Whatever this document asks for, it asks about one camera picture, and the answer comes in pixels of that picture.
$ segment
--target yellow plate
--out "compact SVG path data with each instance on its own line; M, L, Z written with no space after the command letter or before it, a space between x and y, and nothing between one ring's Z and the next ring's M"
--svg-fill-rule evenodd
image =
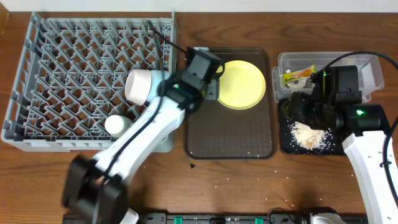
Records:
M260 102L266 92L266 80L253 64L241 60L225 63L220 77L220 101L237 110L248 109Z

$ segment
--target green indicator light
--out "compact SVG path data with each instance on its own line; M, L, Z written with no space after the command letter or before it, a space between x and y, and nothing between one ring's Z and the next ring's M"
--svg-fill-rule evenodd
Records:
M356 114L358 114L358 115L362 115L362 114L365 114L365 112L364 111L361 111L361 110L356 110Z

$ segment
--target gray dish rack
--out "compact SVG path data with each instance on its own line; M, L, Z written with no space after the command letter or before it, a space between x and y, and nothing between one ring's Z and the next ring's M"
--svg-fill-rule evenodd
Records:
M126 100L128 73L175 70L177 51L147 35L155 28L176 43L172 18L43 19L32 13L1 139L23 151L107 149L105 119L137 119L146 108Z

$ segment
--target wooden tabletop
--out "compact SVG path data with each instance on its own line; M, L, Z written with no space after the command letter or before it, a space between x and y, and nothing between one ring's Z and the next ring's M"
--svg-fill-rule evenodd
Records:
M170 17L169 13L125 12L41 15ZM10 13L0 41L0 118L5 117L29 18L27 12ZM269 54L271 68L277 66L282 52L373 50L398 61L398 14L178 13L177 22L182 47L260 47ZM385 87L372 93L371 102L383 106L391 123L398 111L398 71L383 59L380 63ZM393 138L397 149L398 132ZM23 152L0 142L0 222L60 223L65 175L79 153ZM140 212L263 214L274 207L298 211L316 206L339 213L365 212L345 156L277 151L261 161L195 161L183 150L182 128L174 150L153 153L140 166L131 191L131 205Z

